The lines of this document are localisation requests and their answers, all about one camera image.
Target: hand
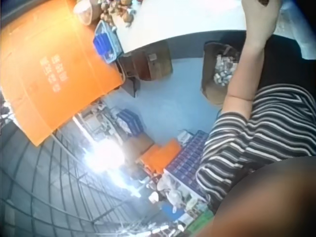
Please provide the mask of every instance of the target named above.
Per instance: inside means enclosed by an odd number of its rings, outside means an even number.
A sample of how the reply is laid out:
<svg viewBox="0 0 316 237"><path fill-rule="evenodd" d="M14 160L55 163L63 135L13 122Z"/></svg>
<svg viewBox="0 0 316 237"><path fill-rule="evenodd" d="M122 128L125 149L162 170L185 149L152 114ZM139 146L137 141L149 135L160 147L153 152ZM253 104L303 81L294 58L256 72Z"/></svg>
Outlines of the hand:
<svg viewBox="0 0 316 237"><path fill-rule="evenodd" d="M282 0L270 0L267 6L259 0L242 0L246 17L247 42L264 47L277 26Z"/></svg>

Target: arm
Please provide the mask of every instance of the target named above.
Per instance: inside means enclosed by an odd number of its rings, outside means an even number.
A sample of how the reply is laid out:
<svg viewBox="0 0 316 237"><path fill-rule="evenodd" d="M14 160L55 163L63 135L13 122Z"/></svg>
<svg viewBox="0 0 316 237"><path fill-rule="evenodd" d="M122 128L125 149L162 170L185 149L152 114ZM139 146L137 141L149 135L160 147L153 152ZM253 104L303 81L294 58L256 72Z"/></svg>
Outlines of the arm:
<svg viewBox="0 0 316 237"><path fill-rule="evenodd" d="M258 0L242 0L247 37L222 113L237 112L249 119L263 68L264 48L276 28L280 6L280 0L270 0L267 6Z"/></svg>

